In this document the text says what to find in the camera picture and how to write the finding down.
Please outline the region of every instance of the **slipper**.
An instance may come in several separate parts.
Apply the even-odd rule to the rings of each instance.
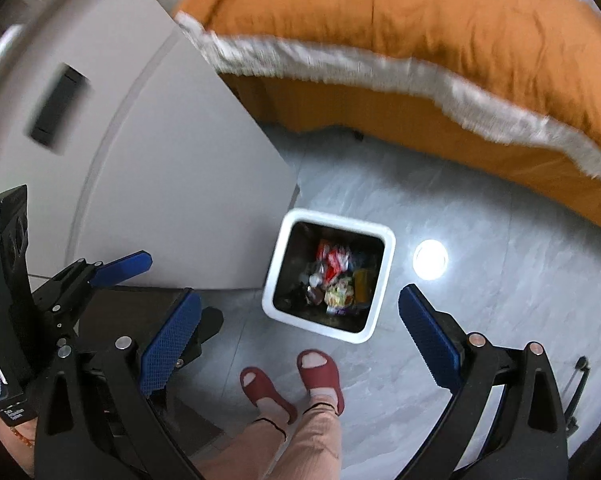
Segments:
[[[325,358],[327,362],[324,365],[315,368],[303,368],[303,356],[311,353],[316,353]],[[304,350],[298,354],[296,358],[296,366],[300,378],[305,384],[305,388],[310,391],[312,388],[334,388],[338,396],[337,415],[343,413],[345,409],[345,399],[340,387],[340,376],[338,374],[338,366],[336,362],[325,352],[321,350]]]
[[[243,386],[243,379],[247,374],[254,374],[256,377],[247,386]],[[260,368],[245,368],[240,373],[240,386],[243,388],[243,392],[245,392],[247,399],[249,399],[254,406],[258,407],[256,404],[257,400],[269,397],[290,415],[290,420],[287,424],[293,424],[296,421],[296,418],[298,417],[296,407],[291,402],[282,398],[272,384],[272,380],[267,377],[267,374]]]

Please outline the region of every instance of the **bed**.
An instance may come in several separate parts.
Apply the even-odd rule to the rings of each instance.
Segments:
[[[601,226],[593,0],[182,0],[174,18],[257,120],[349,126]]]

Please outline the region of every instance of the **marble floor tile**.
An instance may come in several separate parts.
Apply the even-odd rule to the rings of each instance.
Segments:
[[[574,364],[587,355],[592,373],[569,439],[573,452],[601,420],[601,229],[529,190],[453,162],[345,128],[297,135],[264,127],[296,171],[297,206],[379,222],[397,238],[376,332],[352,345],[269,319],[259,292],[210,296],[226,325],[206,343],[204,359],[177,374],[179,396],[230,436],[256,415],[242,394],[243,367],[263,368],[280,392],[306,402],[295,368],[306,348],[340,365],[347,403],[343,424],[344,480],[391,480],[418,450],[450,398],[436,386],[398,315],[397,298],[416,283],[439,310],[498,346],[540,341],[564,402]],[[440,240],[449,268],[421,280],[412,268],[416,246]],[[462,463],[477,455],[498,405],[494,392]]]

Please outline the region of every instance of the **white lace trim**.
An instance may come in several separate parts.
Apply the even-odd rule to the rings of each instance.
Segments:
[[[219,73],[359,86],[431,99],[464,129],[503,144],[551,148],[601,179],[601,148],[582,131],[496,97],[428,61],[273,36],[221,37],[185,12],[176,22]]]

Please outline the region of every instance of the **pants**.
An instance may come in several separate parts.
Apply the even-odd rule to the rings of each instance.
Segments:
[[[205,480],[261,480],[284,441],[280,427],[258,419],[216,458],[200,462],[196,468]],[[269,479],[338,480],[340,470],[340,421],[334,408],[315,404],[303,415]]]

